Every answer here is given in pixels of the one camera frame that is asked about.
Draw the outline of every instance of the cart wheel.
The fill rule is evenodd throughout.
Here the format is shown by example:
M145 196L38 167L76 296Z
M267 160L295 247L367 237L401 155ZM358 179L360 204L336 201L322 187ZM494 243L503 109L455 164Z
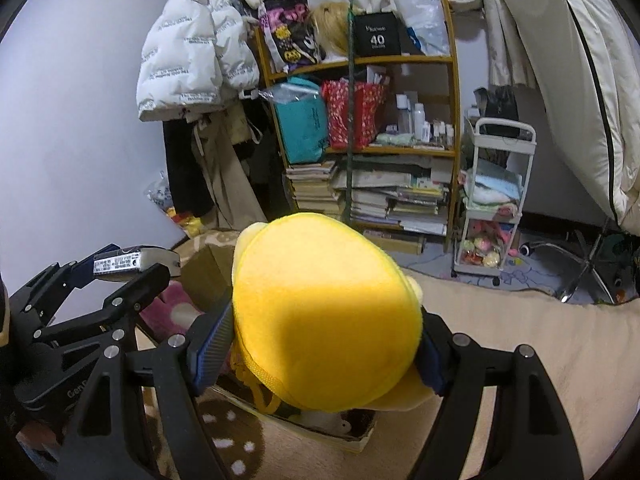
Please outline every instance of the cart wheel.
M520 254L522 254L522 256L531 256L531 247L529 246L529 244L522 244L520 246Z

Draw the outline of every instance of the teal bag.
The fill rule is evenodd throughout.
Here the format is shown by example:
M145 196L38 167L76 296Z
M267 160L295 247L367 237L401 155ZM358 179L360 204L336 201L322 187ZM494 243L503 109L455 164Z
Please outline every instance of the teal bag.
M318 90L318 95L275 105L287 160L290 164L317 162L329 145L326 105L320 87L301 77L292 77L288 82Z

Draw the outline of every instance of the white rolling cart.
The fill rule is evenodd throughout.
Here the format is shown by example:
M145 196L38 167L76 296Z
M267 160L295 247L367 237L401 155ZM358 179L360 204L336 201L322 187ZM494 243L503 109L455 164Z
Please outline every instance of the white rolling cart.
M520 130L526 130L531 133L531 140L511 139L510 137L499 137L490 135L481 135L480 128L485 125L497 124L501 126L512 126L513 128L519 128ZM469 196L465 199L465 224L462 231L462 238L457 240L457 246L454 250L453 268L451 271L452 277L456 277L460 274L476 274L479 276L493 276L494 286L500 285L500 274L504 270L504 264L506 262L509 248L513 244L513 239L518 229L518 224L522 218L522 208L524 207L524 201L527 196L527 188L529 187L529 179L531 176L531 167L533 165L533 156L536 152L536 131L530 124L520 123L517 121L511 121L507 119L495 119L495 118L480 118L476 123L475 128L471 127L472 141L474 144L474 163L468 172L471 172L471 181L469 185ZM527 171L524 176L524 180L521 175L518 175L518 186L520 187L520 203L518 204L517 213L512 218L506 218L498 215L495 211L487 210L486 208L479 208L473 202L474 187L476 183L476 173L478 170L478 152L480 148L488 148L493 150L502 150L504 152L511 153L523 153L528 156ZM471 220L485 220L500 222L501 224L511 224L511 237L509 242L502 250L500 264L497 267L487 267L483 265L473 265L462 263L463 253L463 241L466 240L466 236L469 230L469 222Z

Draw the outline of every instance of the white puffer jacket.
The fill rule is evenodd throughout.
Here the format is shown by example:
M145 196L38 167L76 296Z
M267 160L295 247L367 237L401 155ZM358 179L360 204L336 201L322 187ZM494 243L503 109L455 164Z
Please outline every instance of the white puffer jacket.
M221 110L259 78L230 0L168 0L142 48L138 116L168 121Z

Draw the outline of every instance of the office chair base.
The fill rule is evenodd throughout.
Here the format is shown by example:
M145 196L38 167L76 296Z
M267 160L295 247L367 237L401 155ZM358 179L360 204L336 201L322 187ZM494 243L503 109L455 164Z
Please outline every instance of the office chair base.
M562 303L566 303L567 301L569 301L571 297L575 294L575 291L578 290L578 287L580 286L580 282L585 277L585 275L591 274L593 278L596 280L596 283L598 283L600 288L604 291L606 298L612 304L616 304L617 302L615 300L615 294L609 288L609 285L605 283L605 281L602 279L601 274L598 272L598 270L594 266L595 257L600 251L600 248L602 247L602 243L606 236L606 229L607 229L607 224L605 224L602 227L602 230L598 234L598 237L596 238L596 241L594 242L591 249L587 247L587 243L584 240L584 236L582 236L582 233L580 231L575 231L575 235L578 238L578 242L580 243L580 248L582 250L583 256L579 256L573 251L570 251L564 247L561 247L558 244L551 243L551 242L542 242L542 241L523 244L520 247L520 254L522 254L523 256L529 256L533 251L535 251L540 247L548 247L550 249L553 249L561 253L563 256L566 256L567 258L573 260L574 262L580 264L580 271L578 272L577 276L571 280L571 282L568 284L566 288L556 293L556 298L558 298L558 300L560 300Z

